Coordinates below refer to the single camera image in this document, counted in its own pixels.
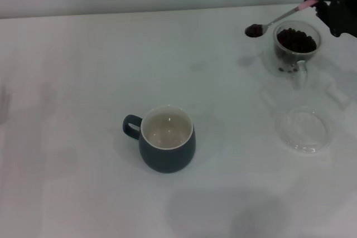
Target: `spoon with coffee grounds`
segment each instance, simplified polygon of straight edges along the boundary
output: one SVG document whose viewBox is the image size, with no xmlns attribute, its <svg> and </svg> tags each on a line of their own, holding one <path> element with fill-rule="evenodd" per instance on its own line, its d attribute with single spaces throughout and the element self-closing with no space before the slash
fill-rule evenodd
<svg viewBox="0 0 357 238">
<path fill-rule="evenodd" d="M 302 2 L 299 6 L 296 8 L 293 8 L 292 10 L 288 11 L 287 13 L 281 15 L 280 17 L 276 18 L 274 21 L 267 25 L 256 25 L 253 24 L 245 29 L 245 34 L 249 37 L 259 37 L 265 34 L 269 28 L 269 26 L 273 25 L 274 23 L 290 16 L 291 14 L 294 14 L 297 11 L 301 11 L 309 6 L 312 6 L 316 4 L 318 1 L 317 0 L 307 0 L 305 2 Z"/>
</svg>

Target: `coffee beans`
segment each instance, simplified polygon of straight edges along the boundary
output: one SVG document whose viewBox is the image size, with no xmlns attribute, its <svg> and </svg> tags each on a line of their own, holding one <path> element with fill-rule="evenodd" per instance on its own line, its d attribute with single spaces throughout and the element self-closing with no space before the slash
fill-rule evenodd
<svg viewBox="0 0 357 238">
<path fill-rule="evenodd" d="M 263 35 L 262 25 L 251 25 L 245 29 L 245 34 L 249 37 L 259 37 Z"/>
<path fill-rule="evenodd" d="M 294 52 L 309 53 L 317 48 L 311 36 L 292 28 L 284 29 L 277 35 L 277 38 L 282 46 Z"/>
</svg>

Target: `white table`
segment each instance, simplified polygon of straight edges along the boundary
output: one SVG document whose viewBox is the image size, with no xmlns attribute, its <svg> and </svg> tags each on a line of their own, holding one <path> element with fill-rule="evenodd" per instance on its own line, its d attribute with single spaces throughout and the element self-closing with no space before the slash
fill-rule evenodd
<svg viewBox="0 0 357 238">
<path fill-rule="evenodd" d="M 290 18 L 324 38 L 296 103 L 323 108 L 335 132 L 307 155 L 274 128 L 299 93 L 263 67 L 264 38 L 244 35 L 293 6 L 1 20 L 0 237 L 356 237 L 356 39 L 312 9 Z M 196 128 L 174 174 L 122 132 L 162 104 Z"/>
</svg>

